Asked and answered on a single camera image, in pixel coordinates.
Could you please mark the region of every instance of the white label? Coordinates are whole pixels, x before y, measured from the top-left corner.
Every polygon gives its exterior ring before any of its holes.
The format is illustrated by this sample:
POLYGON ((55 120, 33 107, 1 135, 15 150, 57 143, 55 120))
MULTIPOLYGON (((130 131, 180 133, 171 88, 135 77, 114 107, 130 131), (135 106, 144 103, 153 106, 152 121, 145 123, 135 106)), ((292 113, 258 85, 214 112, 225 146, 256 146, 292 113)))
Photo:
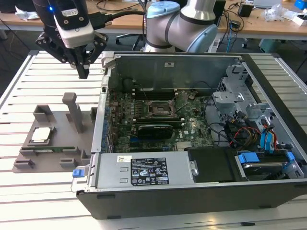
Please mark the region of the white label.
POLYGON ((165 177, 157 177, 157 181, 167 181, 168 180, 168 177, 165 176, 165 177))
POLYGON ((164 67, 174 67, 175 66, 175 63, 174 62, 166 62, 164 64, 164 67))
POLYGON ((117 156, 117 162, 131 162, 132 156, 117 156))
POLYGON ((78 13, 79 13, 79 12, 78 12, 78 9, 77 9, 77 8, 62 11, 63 16, 65 16, 65 17, 72 17, 72 16, 77 15, 78 13))
POLYGON ((34 150, 34 152, 53 152, 52 149, 34 150))

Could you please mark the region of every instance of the blue container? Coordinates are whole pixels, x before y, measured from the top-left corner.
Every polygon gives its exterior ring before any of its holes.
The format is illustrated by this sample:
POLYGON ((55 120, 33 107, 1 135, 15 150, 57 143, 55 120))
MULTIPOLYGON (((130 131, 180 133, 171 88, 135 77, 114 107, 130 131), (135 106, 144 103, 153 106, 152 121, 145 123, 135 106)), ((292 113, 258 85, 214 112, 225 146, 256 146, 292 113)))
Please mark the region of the blue container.
POLYGON ((305 0, 296 0, 296 2, 294 3, 294 5, 298 8, 300 8, 301 10, 307 8, 307 1, 305 0))

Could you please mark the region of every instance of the warning label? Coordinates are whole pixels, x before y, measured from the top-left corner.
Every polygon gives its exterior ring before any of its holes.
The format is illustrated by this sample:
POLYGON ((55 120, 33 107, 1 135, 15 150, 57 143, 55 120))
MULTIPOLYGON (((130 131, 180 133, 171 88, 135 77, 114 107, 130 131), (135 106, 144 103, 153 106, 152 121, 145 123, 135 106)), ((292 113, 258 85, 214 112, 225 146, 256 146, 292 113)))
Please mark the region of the warning label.
POLYGON ((169 184, 166 158, 131 159, 131 184, 169 184))

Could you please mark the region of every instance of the collaborative robot arm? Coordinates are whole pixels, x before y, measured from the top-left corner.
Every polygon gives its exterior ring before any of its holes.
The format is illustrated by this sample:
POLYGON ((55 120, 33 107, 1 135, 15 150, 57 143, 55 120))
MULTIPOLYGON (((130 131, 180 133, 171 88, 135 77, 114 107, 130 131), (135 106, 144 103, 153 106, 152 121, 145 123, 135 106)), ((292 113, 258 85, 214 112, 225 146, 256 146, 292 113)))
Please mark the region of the collaborative robot arm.
POLYGON ((147 43, 145 52, 206 52, 217 34, 213 13, 215 0, 188 0, 179 4, 162 1, 147 11, 147 43))
MULTIPOLYGON (((107 44, 107 35, 95 30, 121 16, 145 14, 143 11, 88 14, 86 0, 33 0, 33 3, 44 24, 44 32, 36 44, 60 62, 69 62, 81 79, 87 78, 90 64, 107 44), (90 52, 85 49, 88 44, 94 45, 90 52)), ((181 10, 175 2, 153 3, 147 12, 144 51, 169 52, 178 47, 187 52, 206 52, 217 33, 213 24, 214 3, 215 0, 188 0, 181 10)))
POLYGON ((87 78, 90 64, 106 47, 107 35, 95 30, 124 15, 144 14, 142 11, 88 14, 85 0, 33 0, 33 3, 44 24, 44 32, 36 44, 60 62, 69 62, 81 79, 87 78), (90 52, 85 49, 88 44, 94 45, 90 52))

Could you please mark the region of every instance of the blue latch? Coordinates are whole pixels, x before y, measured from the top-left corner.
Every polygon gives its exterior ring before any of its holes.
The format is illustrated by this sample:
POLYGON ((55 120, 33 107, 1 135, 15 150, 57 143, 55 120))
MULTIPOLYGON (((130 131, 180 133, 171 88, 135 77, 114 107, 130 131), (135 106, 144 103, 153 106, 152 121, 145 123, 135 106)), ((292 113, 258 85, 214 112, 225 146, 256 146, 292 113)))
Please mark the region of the blue latch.
POLYGON ((243 152, 239 155, 239 160, 241 164, 243 163, 252 163, 260 162, 257 154, 255 152, 243 152))
POLYGON ((287 152, 287 158, 289 159, 289 161, 292 161, 295 159, 294 155, 292 152, 287 152))
POLYGON ((73 178, 79 178, 79 177, 84 177, 85 170, 84 169, 74 169, 72 171, 72 177, 73 178))

